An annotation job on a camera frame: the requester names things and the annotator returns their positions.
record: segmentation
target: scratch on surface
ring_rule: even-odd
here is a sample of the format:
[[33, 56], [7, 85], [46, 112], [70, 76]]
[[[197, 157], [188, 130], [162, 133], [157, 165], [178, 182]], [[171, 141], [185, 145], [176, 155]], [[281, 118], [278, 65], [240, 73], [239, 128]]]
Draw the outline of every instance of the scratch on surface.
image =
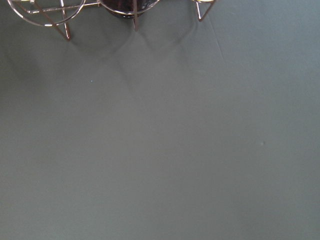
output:
[[213, 31], [214, 36], [215, 36], [215, 42], [216, 42], [216, 44], [218, 45], [218, 48], [219, 48], [219, 51], [220, 51], [220, 55], [221, 55], [221, 57], [222, 57], [223, 62], [226, 63], [225, 57], [224, 57], [224, 55], [223, 55], [223, 53], [222, 53], [222, 49], [221, 49], [221, 46], [220, 46], [220, 42], [219, 42], [218, 36], [217, 36], [217, 34], [216, 34], [215, 27], [214, 27], [214, 25], [213, 25], [213, 23], [212, 23], [211, 17], [210, 17], [210, 16], [208, 16], [208, 17], [209, 17], [209, 22], [210, 22], [212, 31]]

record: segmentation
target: gray surface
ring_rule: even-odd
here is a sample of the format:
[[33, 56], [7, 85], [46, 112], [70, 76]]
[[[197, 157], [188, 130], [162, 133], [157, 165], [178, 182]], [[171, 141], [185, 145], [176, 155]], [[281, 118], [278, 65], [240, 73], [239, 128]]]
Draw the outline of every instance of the gray surface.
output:
[[1, 240], [320, 239], [320, 1], [0, 11]]

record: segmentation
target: gray table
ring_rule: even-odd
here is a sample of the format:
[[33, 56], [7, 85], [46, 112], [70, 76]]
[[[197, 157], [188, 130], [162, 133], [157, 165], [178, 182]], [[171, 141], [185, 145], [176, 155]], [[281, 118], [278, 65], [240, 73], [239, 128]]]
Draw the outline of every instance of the gray table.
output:
[[320, 1], [0, 12], [1, 240], [320, 239]]

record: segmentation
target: scratch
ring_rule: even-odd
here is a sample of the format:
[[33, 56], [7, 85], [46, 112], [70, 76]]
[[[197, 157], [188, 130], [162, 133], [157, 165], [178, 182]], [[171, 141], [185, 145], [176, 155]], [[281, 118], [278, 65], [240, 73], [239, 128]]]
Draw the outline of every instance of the scratch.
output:
[[212, 31], [213, 31], [214, 36], [215, 36], [215, 42], [216, 42], [216, 44], [218, 45], [218, 48], [219, 48], [220, 55], [222, 57], [222, 60], [223, 60], [224, 64], [226, 64], [226, 60], [225, 60], [225, 57], [224, 57], [224, 55], [222, 53], [222, 49], [221, 49], [221, 45], [220, 45], [219, 39], [218, 39], [218, 36], [216, 34], [216, 30], [215, 30], [215, 27], [214, 27], [214, 25], [213, 25], [213, 23], [211, 21], [211, 17], [210, 16], [209, 16], [209, 20], [210, 20], [209, 22], [210, 22]]

